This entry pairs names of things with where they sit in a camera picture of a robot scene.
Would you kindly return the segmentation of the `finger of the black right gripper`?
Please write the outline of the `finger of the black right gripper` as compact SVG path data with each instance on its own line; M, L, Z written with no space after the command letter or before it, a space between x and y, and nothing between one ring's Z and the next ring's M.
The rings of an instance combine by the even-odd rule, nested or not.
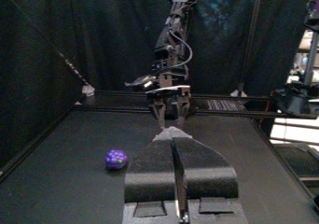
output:
M188 110L190 107L189 97L181 96L177 98L176 108L177 108L177 126L182 127L184 120L186 118Z
M152 114L158 122L158 126L164 128L164 114L165 114L165 104L161 100L153 100L149 105Z

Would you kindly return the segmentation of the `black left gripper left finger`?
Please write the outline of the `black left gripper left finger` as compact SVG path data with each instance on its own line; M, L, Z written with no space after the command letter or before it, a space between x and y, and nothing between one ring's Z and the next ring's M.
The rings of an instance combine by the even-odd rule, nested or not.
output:
M174 200L174 174L170 143L174 127L165 128L130 161L124 178L126 203Z

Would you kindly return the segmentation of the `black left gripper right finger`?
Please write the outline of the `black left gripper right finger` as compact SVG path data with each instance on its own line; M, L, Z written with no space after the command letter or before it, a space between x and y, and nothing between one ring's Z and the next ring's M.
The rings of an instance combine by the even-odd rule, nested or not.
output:
M170 128L178 222L189 223L197 214L233 215L237 198L236 173L224 157L176 127Z

